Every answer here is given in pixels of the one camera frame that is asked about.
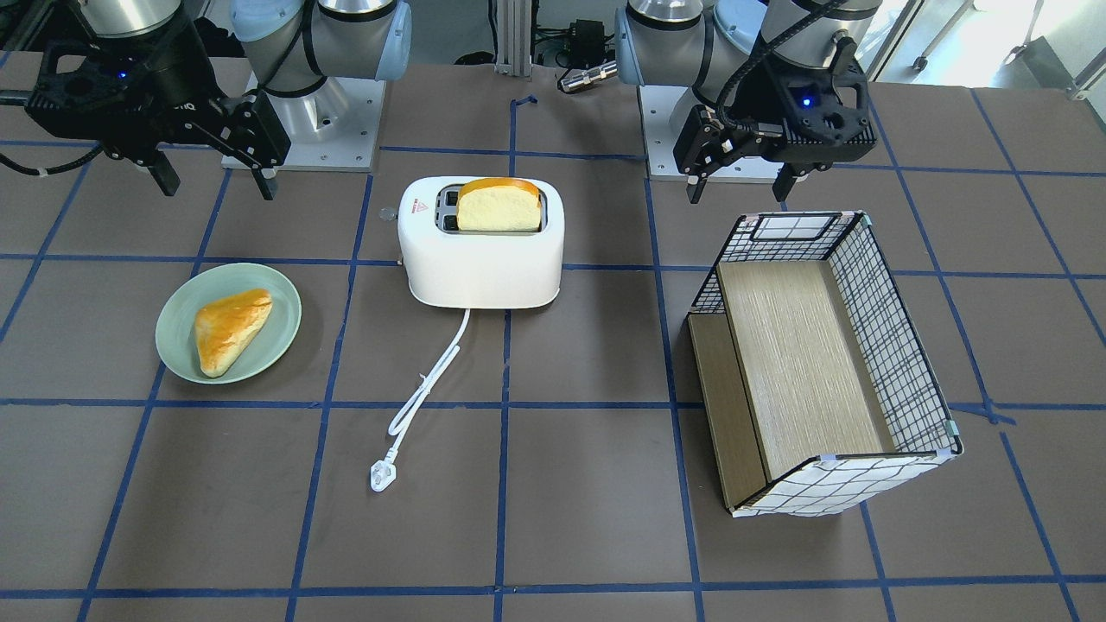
white mounting plate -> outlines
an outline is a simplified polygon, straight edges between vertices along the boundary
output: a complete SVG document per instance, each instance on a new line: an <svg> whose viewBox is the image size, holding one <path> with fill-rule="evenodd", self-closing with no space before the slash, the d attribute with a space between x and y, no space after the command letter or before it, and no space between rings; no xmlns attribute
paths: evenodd
<svg viewBox="0 0 1106 622"><path fill-rule="evenodd" d="M292 143L284 158L284 165L276 170L332 170L344 173L367 173L373 169L376 154L376 137L380 129L380 114L384 112L385 82L355 77L332 77L337 80L352 103L353 112L343 123L348 123L346 132L323 143ZM257 85L250 76L246 89ZM223 168L246 169L241 162L223 156Z"/></svg>
<svg viewBox="0 0 1106 622"><path fill-rule="evenodd" d="M677 133L668 123L676 102L687 86L641 86L638 102L641 105L641 127L645 132L645 151L649 156L649 177L653 179L687 180L672 158ZM718 169L710 176L710 183L771 184L782 165L760 157L744 157L734 164Z"/></svg>

bread slice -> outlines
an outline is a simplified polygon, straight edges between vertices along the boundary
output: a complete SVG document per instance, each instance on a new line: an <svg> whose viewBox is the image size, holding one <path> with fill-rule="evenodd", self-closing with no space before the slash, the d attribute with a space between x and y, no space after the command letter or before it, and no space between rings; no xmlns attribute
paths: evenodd
<svg viewBox="0 0 1106 622"><path fill-rule="evenodd" d="M457 228L461 231L536 231L542 226L541 191L525 179L487 177L461 186Z"/></svg>
<svg viewBox="0 0 1106 622"><path fill-rule="evenodd" d="M269 319L273 299L265 289L251 289L216 300L196 312L196 351L200 371L219 377L238 360Z"/></svg>

wooden panel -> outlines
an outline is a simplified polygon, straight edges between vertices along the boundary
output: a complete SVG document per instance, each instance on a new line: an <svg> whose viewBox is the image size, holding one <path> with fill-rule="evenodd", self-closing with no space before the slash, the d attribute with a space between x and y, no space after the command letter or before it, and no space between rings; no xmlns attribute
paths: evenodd
<svg viewBox="0 0 1106 622"><path fill-rule="evenodd" d="M891 450L828 265L739 261L718 273L769 478L821 454Z"/></svg>
<svg viewBox="0 0 1106 622"><path fill-rule="evenodd" d="M726 315L688 315L699 382L714 440L718 475L727 508L768 485L738 356Z"/></svg>

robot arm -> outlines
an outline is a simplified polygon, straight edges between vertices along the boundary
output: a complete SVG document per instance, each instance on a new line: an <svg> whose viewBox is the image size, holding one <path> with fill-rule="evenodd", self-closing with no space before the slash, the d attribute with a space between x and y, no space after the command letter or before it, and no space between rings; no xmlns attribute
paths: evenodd
<svg viewBox="0 0 1106 622"><path fill-rule="evenodd" d="M160 143L210 145L246 163L261 194L275 191L273 167L289 138L264 93L228 97L180 0L80 0L67 8L86 41L53 41L34 89L3 92L0 103L22 105L62 138L100 142L108 157L148 170L171 196L180 179ZM62 56L82 56L59 72Z"/></svg>
<svg viewBox="0 0 1106 622"><path fill-rule="evenodd" d="M709 175L742 157L796 179L876 144L856 45L881 0L630 0L618 15L618 73L632 84L691 87L672 155L698 203Z"/></svg>

light green plate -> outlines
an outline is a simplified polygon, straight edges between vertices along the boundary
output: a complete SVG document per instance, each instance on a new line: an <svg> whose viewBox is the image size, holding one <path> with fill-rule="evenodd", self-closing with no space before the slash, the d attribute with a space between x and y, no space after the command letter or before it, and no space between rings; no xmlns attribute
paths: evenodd
<svg viewBox="0 0 1106 622"><path fill-rule="evenodd" d="M265 325L226 374L204 375L192 328L196 312L209 302L253 288L264 288L273 298ZM300 330L301 313L300 293L284 274L258 263L219 266L197 274L169 297L157 318L157 353L166 367L185 380L201 384L238 382L261 373L288 351Z"/></svg>

